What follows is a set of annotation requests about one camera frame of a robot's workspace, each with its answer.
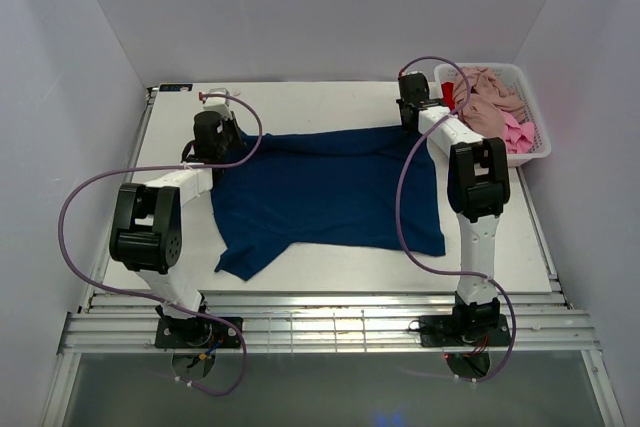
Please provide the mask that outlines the dark blue t shirt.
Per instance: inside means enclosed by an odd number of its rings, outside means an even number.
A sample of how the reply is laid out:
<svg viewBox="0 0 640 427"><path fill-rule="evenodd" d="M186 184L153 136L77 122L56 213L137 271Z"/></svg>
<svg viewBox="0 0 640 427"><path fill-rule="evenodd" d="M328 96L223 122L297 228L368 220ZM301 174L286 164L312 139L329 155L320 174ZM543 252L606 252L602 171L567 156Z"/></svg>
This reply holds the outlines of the dark blue t shirt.
<svg viewBox="0 0 640 427"><path fill-rule="evenodd" d="M249 280L294 243L445 254L435 165L427 148L411 151L418 134L386 126L241 138L256 153L211 193L226 245L217 270Z"/></svg>

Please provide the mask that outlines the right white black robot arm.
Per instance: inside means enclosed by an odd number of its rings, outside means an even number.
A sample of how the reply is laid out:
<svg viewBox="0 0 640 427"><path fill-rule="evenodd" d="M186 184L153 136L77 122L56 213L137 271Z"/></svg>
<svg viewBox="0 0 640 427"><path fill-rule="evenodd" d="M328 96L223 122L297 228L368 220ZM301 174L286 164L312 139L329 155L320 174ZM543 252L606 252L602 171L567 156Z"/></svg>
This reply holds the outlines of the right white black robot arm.
<svg viewBox="0 0 640 427"><path fill-rule="evenodd" d="M448 155L447 198L460 231L461 271L452 312L421 316L414 331L423 347L507 346L503 289L494 280L495 237L510 198L505 144L482 137L432 99L423 73L401 74L398 84L402 127L433 140Z"/></svg>

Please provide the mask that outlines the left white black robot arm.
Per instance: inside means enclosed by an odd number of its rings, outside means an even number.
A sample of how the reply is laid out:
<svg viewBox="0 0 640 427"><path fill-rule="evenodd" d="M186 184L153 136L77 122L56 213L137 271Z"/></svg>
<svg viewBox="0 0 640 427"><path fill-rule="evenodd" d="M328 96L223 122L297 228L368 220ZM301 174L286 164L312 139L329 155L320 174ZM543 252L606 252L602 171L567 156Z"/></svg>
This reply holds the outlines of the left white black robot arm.
<svg viewBox="0 0 640 427"><path fill-rule="evenodd" d="M233 112L203 111L194 117L194 140L183 151L184 168L145 183L125 183L117 195L109 252L113 260L136 273L161 299L160 313L180 319L178 335L190 346L205 344L212 334L209 318L198 313L204 297L181 270L183 207L210 193L224 171L204 164L220 163L230 151L245 147Z"/></svg>

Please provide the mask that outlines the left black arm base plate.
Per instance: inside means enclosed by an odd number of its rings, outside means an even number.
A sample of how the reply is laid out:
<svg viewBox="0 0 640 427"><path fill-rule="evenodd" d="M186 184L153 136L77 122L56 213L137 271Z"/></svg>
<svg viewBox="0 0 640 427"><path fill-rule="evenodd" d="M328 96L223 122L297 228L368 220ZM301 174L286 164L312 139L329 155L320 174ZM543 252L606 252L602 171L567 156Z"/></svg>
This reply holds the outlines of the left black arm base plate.
<svg viewBox="0 0 640 427"><path fill-rule="evenodd" d="M203 349L217 345L223 349L241 346L237 332L227 324L194 317L158 321L154 347L158 349Z"/></svg>

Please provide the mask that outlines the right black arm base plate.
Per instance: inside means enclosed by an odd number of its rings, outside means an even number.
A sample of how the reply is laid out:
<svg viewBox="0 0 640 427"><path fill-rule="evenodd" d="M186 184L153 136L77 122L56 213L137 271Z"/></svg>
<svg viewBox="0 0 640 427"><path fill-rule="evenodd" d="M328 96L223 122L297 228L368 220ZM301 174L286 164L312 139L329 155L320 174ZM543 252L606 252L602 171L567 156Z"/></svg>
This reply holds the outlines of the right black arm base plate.
<svg viewBox="0 0 640 427"><path fill-rule="evenodd" d="M511 341L504 315L499 316L495 326L465 329L457 325L452 315L424 315L417 321L422 347L507 347Z"/></svg>

